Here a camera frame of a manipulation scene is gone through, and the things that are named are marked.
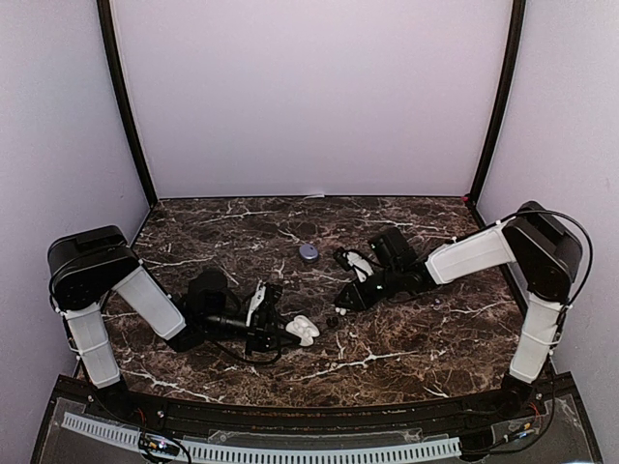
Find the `white earbud charging case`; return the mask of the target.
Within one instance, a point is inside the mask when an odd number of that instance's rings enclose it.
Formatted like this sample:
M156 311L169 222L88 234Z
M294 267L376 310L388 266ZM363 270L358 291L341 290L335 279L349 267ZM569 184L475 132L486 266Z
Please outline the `white earbud charging case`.
M299 345L301 347L311 346L314 340L320 336L318 328L304 315L297 315L292 321L288 322L285 330L300 338Z

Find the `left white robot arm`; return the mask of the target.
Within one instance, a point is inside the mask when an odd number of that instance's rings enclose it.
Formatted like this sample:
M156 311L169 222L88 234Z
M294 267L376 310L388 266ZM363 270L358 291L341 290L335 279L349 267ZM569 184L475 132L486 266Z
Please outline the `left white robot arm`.
M129 247L122 231L105 226L53 242L47 252L49 296L73 348L83 362L98 403L116 421L136 413L135 398L114 357L102 316L105 297L120 296L176 353L231 338L246 341L243 359L280 354L287 346L308 347L319 330L305 316L280 318L278 285L259 282L246 302L229 288L220 269L206 268L174 298Z

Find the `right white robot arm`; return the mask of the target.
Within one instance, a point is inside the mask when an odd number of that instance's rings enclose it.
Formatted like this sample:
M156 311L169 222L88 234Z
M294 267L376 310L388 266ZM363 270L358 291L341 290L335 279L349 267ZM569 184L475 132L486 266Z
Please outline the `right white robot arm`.
M356 277L335 298L339 314L365 311L399 293L417 297L489 268L516 264L526 281L527 309L509 374L513 382L493 399L504 420L516 418L531 402L533 384L558 343L565 314L573 305L581 258L593 252L565 226L568 216L528 201L511 215L466 237L452 238L419 255L400 230L391 227L369 240L375 257L338 248L334 258Z

